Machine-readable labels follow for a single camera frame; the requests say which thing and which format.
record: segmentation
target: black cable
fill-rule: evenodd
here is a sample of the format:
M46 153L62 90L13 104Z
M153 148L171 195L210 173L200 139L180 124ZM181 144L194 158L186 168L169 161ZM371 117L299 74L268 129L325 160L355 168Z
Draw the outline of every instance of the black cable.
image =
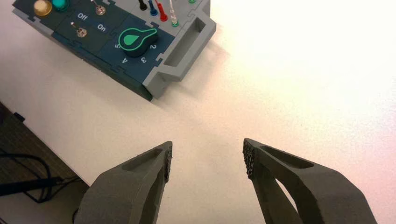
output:
M66 182L63 186L61 186L58 190L56 190L49 199L52 199L59 191L61 191L63 188L65 188L67 185L69 185L70 183L75 182L77 179L80 179L79 177L74 178L73 180Z
M16 163L22 165L24 168L29 170L31 173L33 173L33 175L35 175L38 179L42 179L42 178L36 172L34 172L32 169L28 168L23 163L18 161L16 158L27 158L27 159L33 159L33 160L36 160L36 161L40 162L44 166L44 168L45 168L45 170L47 172L47 179L51 178L51 172L50 172L50 168L49 168L48 164L44 160L42 160L40 157L29 155L29 154L9 154L9 153L7 153L5 150L3 150L1 148L0 148L0 150L4 153L4 154L0 154L0 158L10 158L10 159L12 159ZM55 186L59 186L59 185L62 185L62 186L58 190L56 190L53 194L51 194L52 186L48 186L47 188L42 188L39 199L36 199L35 197L33 197L28 192L23 192L23 193L26 196L28 196L30 199L35 201L36 203L46 202L46 201L51 200L59 191L64 189L70 183L82 181L77 175L72 176L72 177L67 177L67 178L63 179L63 181L70 180L70 179L71 179L71 181L68 181L66 183L59 183L59 184L55 185Z
M35 173L35 172L32 171L31 169L29 169L28 167L26 167L25 165L23 165L23 164L22 164L21 162L19 162L16 158L27 158L27 159L36 160L36 161L38 161L39 163L41 163L41 164L44 166L45 171L47 172L47 179L51 179L50 168L49 168L49 166L47 165L47 163L46 163L44 160L42 160L40 157L37 157L37 156L34 156L34 155L29 155L29 154L9 154L9 153L6 152L5 154L0 154L0 158L11 158L11 159L13 159L14 161L16 161L18 164L21 164L23 167L27 168L27 169L28 169L29 171L31 171L32 173ZM42 189L41 189L41 193L40 193L39 199L35 199L35 198L34 198L33 196L31 196L28 192L24 192L24 194L26 194L28 197L30 197L33 201L35 201L35 202L37 202L37 203L41 203L41 202L45 202L45 201L49 200L49 196L50 196L50 194L51 194L51 190L52 190L52 187L51 187L51 186L48 186L47 194L46 194L45 197L43 198L45 188L42 188Z
M6 221L4 221L4 219L2 219L1 217L0 217L0 221L1 221L1 224L8 224Z
M73 223L73 224L74 224L74 220L76 219L77 212L78 212L78 209L76 209L76 210L73 212L73 216L71 217L71 223Z

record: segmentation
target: green light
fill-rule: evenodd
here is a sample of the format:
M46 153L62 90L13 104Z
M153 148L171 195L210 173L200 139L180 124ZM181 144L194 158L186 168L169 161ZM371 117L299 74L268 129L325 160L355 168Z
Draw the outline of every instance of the green light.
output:
M64 11L69 7L69 0L52 0L52 4L57 11Z
M172 26L173 26L173 27L177 27L177 26L179 26L179 21L177 21L177 23L176 23L176 24L173 24L173 23L172 23Z

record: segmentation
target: dark floor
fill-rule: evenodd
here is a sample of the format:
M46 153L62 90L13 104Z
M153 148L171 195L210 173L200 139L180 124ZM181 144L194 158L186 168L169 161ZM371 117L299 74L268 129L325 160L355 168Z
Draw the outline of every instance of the dark floor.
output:
M47 178L43 163L10 154L33 155L44 160L52 177L75 180L76 174L16 116L0 103L0 184ZM61 185L55 186L53 192ZM23 193L0 196L0 224L71 224L73 212L88 189L84 182L73 182L50 201L36 203ZM41 190L29 191L35 198Z
M23 193L2 196L0 217L8 224L72 224L73 212L87 189L88 185L84 182L72 183L51 201L41 204Z

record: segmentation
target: gray plastic casing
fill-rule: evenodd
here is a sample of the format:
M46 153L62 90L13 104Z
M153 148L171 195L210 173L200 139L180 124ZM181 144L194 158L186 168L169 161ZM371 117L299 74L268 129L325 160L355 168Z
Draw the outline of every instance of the gray plastic casing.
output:
M151 16L146 1L148 9L145 11L139 9L138 0L103 0L103 3L110 4L111 1L146 21L146 25L153 27L152 22L159 24L160 29L175 37L166 51L157 57L157 61L162 60L159 66L154 67L143 81L143 85L155 98L159 98L164 93L170 82L180 82L185 77L216 31L216 23L210 18L210 0L196 0L195 3L190 3L188 0L173 0L175 14L180 24L178 27L173 27L170 21L161 22L159 16ZM170 2L163 0L161 3L170 20L170 13L166 11L170 8ZM28 15L17 8L13 12L40 33L56 41L51 37L54 31L41 24L39 18L35 17L35 21L31 21Z

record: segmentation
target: cable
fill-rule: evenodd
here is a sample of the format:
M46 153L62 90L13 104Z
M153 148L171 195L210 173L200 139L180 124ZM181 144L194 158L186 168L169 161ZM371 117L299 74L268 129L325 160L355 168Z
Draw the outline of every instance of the cable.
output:
M2 219L1 217L0 217L0 221L1 221L1 224L8 224L6 221L4 221L4 219Z
M155 1L156 1L156 4L157 4L157 7L158 7L158 11L160 11L160 20L162 22L167 21L168 20L168 16L165 13L165 11L163 10L162 4L159 3L157 0L155 0Z
M76 209L76 210L73 212L73 216L71 217L71 223L73 223L73 224L74 224L74 220L76 219L77 212L78 212L78 209Z
M24 168L29 170L31 173L33 173L33 175L36 176L39 180L42 179L42 178L35 171L33 171L32 169L30 169L29 167L27 167L26 165L24 165L23 163L18 161L16 158L33 159L33 160L36 160L36 161L40 162L44 166L44 168L46 170L46 173L47 173L47 178L46 179L48 179L48 180L51 179L50 168L49 168L48 164L44 160L42 160L40 157L29 155L29 154L9 154L5 150L3 150L2 148L0 148L0 151L3 152L3 154L0 154L0 158L10 158L11 160L15 161L16 163L20 164L21 166L23 166ZM46 201L51 200L57 193L59 193L59 191L64 189L70 183L82 181L81 178L79 178L77 175L72 176L72 177L64 178L63 181L65 181L65 180L70 180L70 181L68 181L66 183L63 182L63 183L56 184L55 186L59 186L59 185L62 185L62 186L60 188L58 188L58 190L56 190L53 194L51 194L53 186L48 186L46 188L42 188L40 196L39 196L39 199L34 198L28 192L23 192L23 193L26 196L28 196L30 199L35 201L36 203L42 203L42 202L46 202Z
M175 10L173 9L172 0L169 0L170 5L170 20L172 21L172 26L177 27L179 25L179 21L177 21Z
M26 169L28 169L30 172L32 172L39 180L42 179L36 172L34 172L32 169L29 169L28 167L26 167L24 164L22 164L21 162L19 162L16 158L27 158L27 159L33 159L38 161L39 163L41 163L44 168L45 171L47 172L47 179L51 179L51 172L50 172L50 168L48 167L48 165L45 163L44 160L42 160L41 158L34 156L34 155L29 155L29 154L8 154L5 150L1 149L2 152L5 152L4 154L0 154L0 158L11 158L12 160L14 160L15 162L17 162L18 164L22 165L23 167L25 167ZM26 194L28 197L30 197L33 201L37 202L37 203L41 203L41 202L45 202L48 200L50 194L51 194L51 190L52 187L48 186L47 188L47 194L44 196L44 191L45 188L41 189L41 193L40 193L40 197L39 199L35 199L33 196L31 196L29 193L24 192L24 194Z

